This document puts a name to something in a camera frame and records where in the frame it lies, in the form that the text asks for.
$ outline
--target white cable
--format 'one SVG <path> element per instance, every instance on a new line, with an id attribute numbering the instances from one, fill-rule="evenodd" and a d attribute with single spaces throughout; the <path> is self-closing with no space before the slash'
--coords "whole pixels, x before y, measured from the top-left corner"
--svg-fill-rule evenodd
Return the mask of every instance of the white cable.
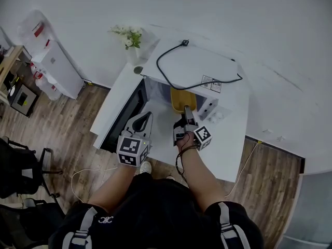
<path id="1" fill-rule="evenodd" d="M 104 170 L 104 171 L 101 171 L 101 170 L 95 170 L 95 169 L 83 169 L 83 170 L 80 170 L 78 172 L 75 172 L 73 175 L 72 175 L 72 181 L 71 181 L 71 187 L 72 187 L 72 192 L 74 194 L 74 196 L 76 196 L 82 203 L 85 203 L 83 202 L 83 200 L 81 198 L 79 198 L 75 192 L 74 192 L 74 189 L 73 189 L 73 178 L 76 174 L 80 173 L 80 172 L 83 172 L 83 171 L 95 171 L 95 172 L 107 172 L 107 171 L 111 171 L 111 170 L 115 170 L 117 169 L 118 167 L 115 167 L 115 168 L 111 168 L 111 169 L 107 169 L 107 170 Z"/>
<path id="2" fill-rule="evenodd" d="M 239 182 L 239 180 L 240 180 L 241 173 L 243 172 L 245 166 L 247 165 L 247 163 L 248 163 L 248 161 L 249 161 L 251 155 L 253 154 L 255 148 L 256 148 L 259 144 L 261 144 L 261 142 L 258 142 L 258 143 L 254 146 L 254 148 L 253 148 L 253 150 L 251 151 L 249 157 L 248 157 L 247 160 L 245 161 L 245 164 L 244 164 L 242 170 L 240 171 L 239 177 L 238 177 L 238 179 L 236 180 L 236 182 L 235 182 L 235 184 L 234 184 L 232 190 L 229 192 L 229 194 L 225 195 L 224 197 L 228 197 L 228 196 L 233 192 L 233 190 L 235 189 L 236 185 L 238 184 L 238 182 Z"/>

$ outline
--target black cable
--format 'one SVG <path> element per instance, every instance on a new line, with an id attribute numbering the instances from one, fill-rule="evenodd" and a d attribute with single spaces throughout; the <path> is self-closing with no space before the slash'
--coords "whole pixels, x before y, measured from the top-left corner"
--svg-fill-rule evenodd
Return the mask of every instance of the black cable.
<path id="1" fill-rule="evenodd" d="M 168 82 L 168 84 L 169 84 L 172 88 L 174 88 L 174 89 L 176 89 L 176 90 L 186 90 L 186 89 L 192 89 L 192 88 L 195 88 L 195 87 L 198 87 L 198 86 L 202 86 L 202 85 L 205 85 L 205 84 L 209 84 L 209 83 L 225 83 L 225 84 L 226 84 L 226 83 L 233 83 L 233 82 L 236 82 L 236 81 L 239 81 L 239 80 L 242 80 L 242 79 L 243 79 L 243 77 L 241 77 L 239 74 L 237 74 L 237 76 L 238 76 L 239 78 L 237 78 L 237 79 L 233 79 L 233 80 L 230 80 L 230 81 L 214 80 L 214 81 L 208 81 L 208 82 L 204 82 L 204 83 L 199 83 L 199 84 L 197 84 L 197 85 L 193 85 L 193 86 L 191 86 L 191 87 L 177 88 L 176 86 L 174 86 L 174 85 L 169 81 L 169 79 L 166 77 L 166 75 L 164 74 L 164 72 L 161 70 L 161 68 L 160 68 L 160 66 L 159 66 L 159 60 L 160 60 L 165 54 L 168 54 L 169 52 L 175 50 L 175 49 L 178 48 L 178 47 L 181 47 L 181 46 L 187 46 L 188 43 L 189 43 L 189 41 L 187 41 L 187 43 L 184 43 L 184 41 L 183 41 L 183 42 L 182 42 L 181 44 L 179 44 L 178 46 L 175 46 L 175 47 L 173 47 L 172 49 L 170 49 L 170 50 L 164 52 L 160 57 L 158 57 L 158 59 L 157 59 L 157 61 L 156 61 L 156 65 L 157 65 L 158 70 L 159 70 L 160 73 L 164 76 L 164 78 L 166 79 L 166 81 Z"/>
<path id="2" fill-rule="evenodd" d="M 198 146 L 198 145 L 192 145 L 192 146 L 186 147 L 185 149 L 182 150 L 182 148 L 184 147 L 184 145 L 186 145 L 186 144 L 188 143 L 189 139 L 190 139 L 190 135 L 189 135 L 189 134 L 185 133 L 185 135 L 188 135 L 188 140 L 186 141 L 185 144 L 183 144 L 183 146 L 181 147 L 181 151 L 180 151 L 180 153 L 176 156 L 175 167 L 176 167 L 176 170 L 177 170 L 178 174 L 181 175 L 182 179 L 183 179 L 185 182 L 187 182 L 186 178 L 184 177 L 185 168 L 183 167 L 183 163 L 182 163 L 182 155 L 183 155 L 184 152 L 186 152 L 186 151 L 188 151 L 188 150 L 190 150 L 190 149 L 193 149 L 193 148 L 197 149 L 197 148 L 199 148 L 199 146 Z M 179 157 L 181 157 L 181 164 L 182 164 L 183 172 L 180 172 L 180 170 L 179 170 L 179 168 L 178 168 L 178 165 L 177 165 L 177 159 L 178 159 Z"/>

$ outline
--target hand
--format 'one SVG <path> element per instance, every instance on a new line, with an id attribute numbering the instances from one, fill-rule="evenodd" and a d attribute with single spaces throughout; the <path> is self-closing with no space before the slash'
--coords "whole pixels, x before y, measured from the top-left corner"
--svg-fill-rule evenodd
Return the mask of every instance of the hand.
<path id="1" fill-rule="evenodd" d="M 189 146 L 193 145 L 193 133 L 192 132 L 187 132 L 185 133 L 185 136 L 183 139 L 179 140 L 176 142 L 176 145 L 178 147 L 178 151 L 181 151 L 182 149 L 185 149 Z"/>

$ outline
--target wooden floor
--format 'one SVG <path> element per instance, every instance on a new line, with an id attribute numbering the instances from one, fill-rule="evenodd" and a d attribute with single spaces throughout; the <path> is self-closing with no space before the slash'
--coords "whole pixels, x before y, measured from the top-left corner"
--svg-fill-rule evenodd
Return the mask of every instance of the wooden floor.
<path id="1" fill-rule="evenodd" d="M 77 100 L 61 96 L 55 102 L 41 95 L 30 118 L 5 107 L 0 120 L 0 136 L 27 145 L 37 151 L 49 147 L 53 154 L 45 157 L 45 169 L 62 169 L 63 175 L 45 175 L 51 191 L 60 193 L 59 203 L 66 212 L 77 198 L 71 191 L 71 176 L 81 169 L 105 170 L 117 166 L 114 154 L 94 148 L 96 136 L 89 132 L 108 91 L 86 86 Z M 245 140 L 240 169 L 244 166 L 255 142 Z M 153 177 L 172 175 L 185 184 L 175 167 L 151 160 Z M 258 145 L 245 167 L 238 185 L 227 198 L 242 204 L 249 217 L 261 229 L 266 248 L 273 248 L 291 209 L 299 178 L 300 159 L 264 145 Z M 74 190 L 87 201 L 113 171 L 84 171 L 74 177 Z M 234 183 L 220 181 L 228 193 Z M 52 200 L 40 187 L 35 199 Z M 19 203 L 13 195 L 1 203 Z"/>

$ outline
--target black chair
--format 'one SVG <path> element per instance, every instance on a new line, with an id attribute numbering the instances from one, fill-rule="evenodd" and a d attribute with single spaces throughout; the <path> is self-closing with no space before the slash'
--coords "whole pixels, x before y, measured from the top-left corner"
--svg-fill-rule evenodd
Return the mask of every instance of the black chair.
<path id="1" fill-rule="evenodd" d="M 16 249 L 48 244 L 49 237 L 62 224 L 65 216 L 56 198 L 54 200 L 56 203 L 26 199 L 26 209 L 0 205 L 0 244 Z"/>
<path id="2" fill-rule="evenodd" d="M 0 102 L 0 120 L 2 120 L 4 110 L 5 110 L 5 105 L 2 102 Z"/>
<path id="3" fill-rule="evenodd" d="M 44 148 L 40 160 L 37 161 L 35 150 L 9 140 L 0 139 L 0 198 L 6 198 L 13 193 L 33 195 L 40 185 L 44 186 L 51 197 L 59 197 L 59 193 L 52 194 L 48 190 L 43 174 L 62 174 L 62 171 L 43 171 Z"/>

